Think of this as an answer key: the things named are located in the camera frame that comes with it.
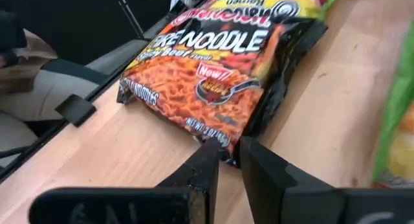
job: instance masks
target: black plastic jaw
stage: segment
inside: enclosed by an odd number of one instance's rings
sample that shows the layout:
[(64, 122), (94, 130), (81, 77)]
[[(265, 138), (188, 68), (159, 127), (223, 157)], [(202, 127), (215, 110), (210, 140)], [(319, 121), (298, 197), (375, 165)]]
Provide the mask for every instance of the black plastic jaw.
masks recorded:
[(155, 188), (59, 188), (33, 202), (31, 224), (214, 222), (220, 144), (209, 140)]
[(414, 190), (337, 189), (257, 141), (241, 139), (241, 170), (256, 224), (414, 221)]

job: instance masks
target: black metal bracket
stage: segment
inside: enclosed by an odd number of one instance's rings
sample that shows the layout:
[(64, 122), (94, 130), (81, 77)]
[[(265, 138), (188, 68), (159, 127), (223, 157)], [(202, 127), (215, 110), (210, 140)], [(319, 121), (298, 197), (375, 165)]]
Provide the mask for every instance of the black metal bracket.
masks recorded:
[(70, 95), (55, 110), (71, 124), (79, 127), (95, 113), (96, 108), (78, 95)]
[(30, 146), (23, 146), (18, 148), (13, 148), (11, 150), (5, 150), (0, 151), (0, 159), (4, 159), (5, 157), (13, 156), (18, 153), (23, 153), (24, 151), (27, 151), (30, 148)]

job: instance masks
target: red new! label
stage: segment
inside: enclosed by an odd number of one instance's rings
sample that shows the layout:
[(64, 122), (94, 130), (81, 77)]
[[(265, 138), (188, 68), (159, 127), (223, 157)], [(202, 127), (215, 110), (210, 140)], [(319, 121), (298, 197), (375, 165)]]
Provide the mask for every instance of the red new! label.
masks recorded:
[(232, 71), (224, 67), (218, 67), (214, 65), (208, 65), (200, 63), (197, 68), (197, 75), (205, 78), (214, 78), (219, 81), (223, 81), (231, 75)]

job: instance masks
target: wooden surface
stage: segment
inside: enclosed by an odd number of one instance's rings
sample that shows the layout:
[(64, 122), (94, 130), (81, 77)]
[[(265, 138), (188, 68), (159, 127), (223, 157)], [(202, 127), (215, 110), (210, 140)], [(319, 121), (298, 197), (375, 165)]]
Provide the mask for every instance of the wooden surface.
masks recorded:
[[(330, 30), (292, 79), (262, 142), (334, 186), (367, 186), (387, 91), (414, 0), (338, 0)], [(27, 223), (42, 191), (59, 186), (154, 186), (197, 148), (185, 132), (135, 102), (115, 102), (117, 84), (82, 127), (67, 126), (0, 185), (0, 223)], [(241, 174), (222, 164), (216, 223), (252, 223)]]

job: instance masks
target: ramen noodle package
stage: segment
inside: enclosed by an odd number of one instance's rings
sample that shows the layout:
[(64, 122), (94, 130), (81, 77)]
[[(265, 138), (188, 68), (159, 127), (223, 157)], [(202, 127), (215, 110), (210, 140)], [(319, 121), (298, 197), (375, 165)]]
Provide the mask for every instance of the ramen noodle package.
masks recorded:
[(414, 23), (389, 94), (374, 186), (414, 188)]
[(272, 118), (299, 59), (322, 37), (332, 0), (207, 0), (176, 17), (120, 80), (132, 97), (235, 164), (240, 136)]

